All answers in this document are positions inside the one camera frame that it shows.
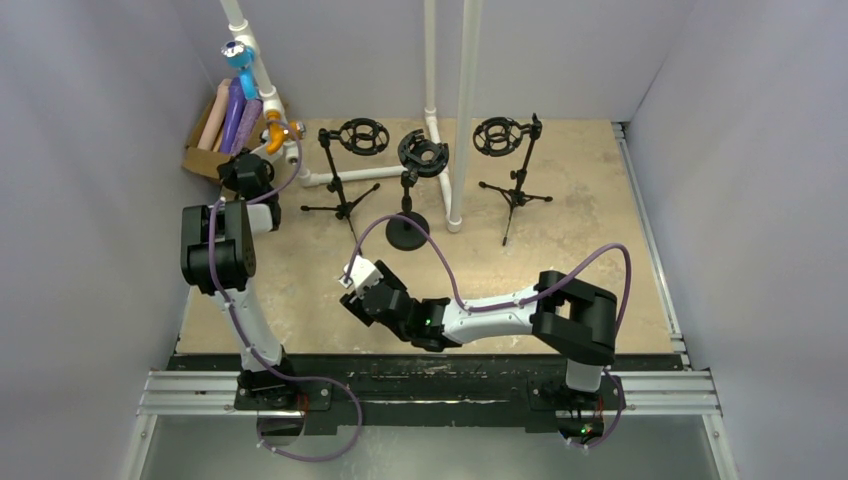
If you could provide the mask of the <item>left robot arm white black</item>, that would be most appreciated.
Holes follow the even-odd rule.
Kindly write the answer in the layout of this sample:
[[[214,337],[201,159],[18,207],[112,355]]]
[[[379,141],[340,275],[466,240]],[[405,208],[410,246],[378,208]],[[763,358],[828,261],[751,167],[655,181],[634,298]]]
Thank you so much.
[[[212,298],[229,320],[241,348],[237,378],[243,396],[257,397],[293,388],[286,352],[272,333],[255,291],[254,236],[281,223],[273,165],[243,149],[217,168],[233,200],[182,211],[180,266],[184,279]]]

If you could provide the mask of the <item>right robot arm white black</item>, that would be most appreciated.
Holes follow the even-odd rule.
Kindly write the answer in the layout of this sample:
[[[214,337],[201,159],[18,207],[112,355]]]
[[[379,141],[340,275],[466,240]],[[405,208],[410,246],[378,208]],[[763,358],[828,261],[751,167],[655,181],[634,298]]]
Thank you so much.
[[[533,336],[565,357],[565,386],[581,393],[597,392],[615,361],[616,295],[558,271],[543,271],[514,293],[466,302],[416,299],[387,265],[362,256],[344,267],[339,282],[347,291],[341,304],[363,324],[379,323],[428,352]]]

